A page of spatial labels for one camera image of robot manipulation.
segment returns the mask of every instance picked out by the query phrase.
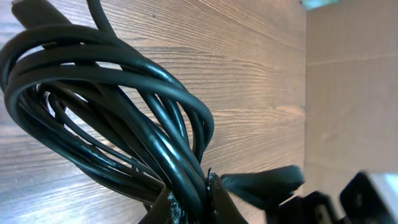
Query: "wooden table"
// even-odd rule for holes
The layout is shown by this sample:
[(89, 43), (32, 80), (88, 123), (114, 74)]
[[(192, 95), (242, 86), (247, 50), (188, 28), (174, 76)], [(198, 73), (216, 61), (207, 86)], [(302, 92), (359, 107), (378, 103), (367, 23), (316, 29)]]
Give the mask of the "wooden table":
[[(73, 23), (94, 27), (84, 0), (52, 3)], [(109, 0), (103, 7), (122, 40), (173, 73), (213, 113), (204, 170), (303, 166), (305, 11), (299, 1)], [(0, 0), (0, 15), (4, 45), (23, 27), (8, 0)], [(148, 112), (135, 90), (126, 91)], [(26, 135), (0, 101), (1, 223), (136, 223), (144, 216), (142, 204), (98, 185)], [(249, 223), (264, 223), (261, 211), (234, 200)]]

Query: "wooden surface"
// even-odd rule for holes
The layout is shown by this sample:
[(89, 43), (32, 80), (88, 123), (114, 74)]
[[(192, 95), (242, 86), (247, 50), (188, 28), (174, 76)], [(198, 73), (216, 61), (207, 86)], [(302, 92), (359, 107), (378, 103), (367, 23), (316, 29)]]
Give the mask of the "wooden surface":
[[(52, 1), (94, 26), (84, 0)], [(202, 168), (303, 166), (305, 11), (296, 0), (112, 0), (117, 35), (173, 73), (215, 117)], [(0, 0), (0, 43), (23, 30)], [(133, 90), (126, 90), (146, 110)], [(0, 102), (1, 223), (136, 223), (144, 207), (83, 175), (17, 127)], [(249, 223), (263, 213), (234, 199)]]
[(337, 197), (361, 169), (398, 172), (398, 1), (308, 13), (305, 192)]

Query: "teal object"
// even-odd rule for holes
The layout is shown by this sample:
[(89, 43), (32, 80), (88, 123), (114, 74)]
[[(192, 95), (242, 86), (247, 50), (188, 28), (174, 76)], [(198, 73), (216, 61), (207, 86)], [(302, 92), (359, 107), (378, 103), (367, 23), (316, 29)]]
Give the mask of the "teal object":
[(316, 9), (329, 4), (338, 3), (338, 0), (303, 0), (301, 4), (306, 10)]

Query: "bundled cord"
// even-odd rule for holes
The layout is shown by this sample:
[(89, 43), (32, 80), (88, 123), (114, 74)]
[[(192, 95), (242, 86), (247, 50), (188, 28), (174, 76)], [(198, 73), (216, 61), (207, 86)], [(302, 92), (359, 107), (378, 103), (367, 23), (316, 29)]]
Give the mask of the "bundled cord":
[[(214, 130), (209, 109), (168, 71), (118, 39), (98, 0), (87, 2), (98, 30), (69, 23), (45, 0), (14, 4), (13, 13), (27, 30), (0, 52), (8, 113), (98, 183), (143, 202), (152, 217), (142, 222), (161, 216), (173, 203), (170, 196), (185, 220), (200, 222), (208, 203), (200, 162)], [(44, 49), (25, 54), (38, 46)], [(157, 122), (120, 86), (135, 88)], [(192, 126), (192, 150), (178, 105)], [(123, 153), (82, 130), (67, 109)]]

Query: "glossy black cable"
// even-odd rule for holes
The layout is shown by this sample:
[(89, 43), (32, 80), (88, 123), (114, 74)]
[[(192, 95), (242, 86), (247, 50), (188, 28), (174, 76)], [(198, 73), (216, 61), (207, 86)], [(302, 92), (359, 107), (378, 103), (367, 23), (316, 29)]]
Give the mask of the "glossy black cable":
[[(214, 130), (209, 109), (168, 71), (118, 39), (98, 0), (88, 0), (88, 6), (98, 30), (40, 26), (3, 47), (0, 83), (8, 113), (98, 183), (143, 202), (149, 210), (143, 223), (164, 217), (159, 214), (167, 203), (165, 189), (173, 192), (189, 219), (201, 220), (208, 199), (200, 161)], [(44, 50), (23, 56), (41, 45)], [(161, 128), (120, 86), (138, 90)], [(178, 104), (192, 125), (192, 150)], [(80, 128), (67, 109), (120, 151)]]

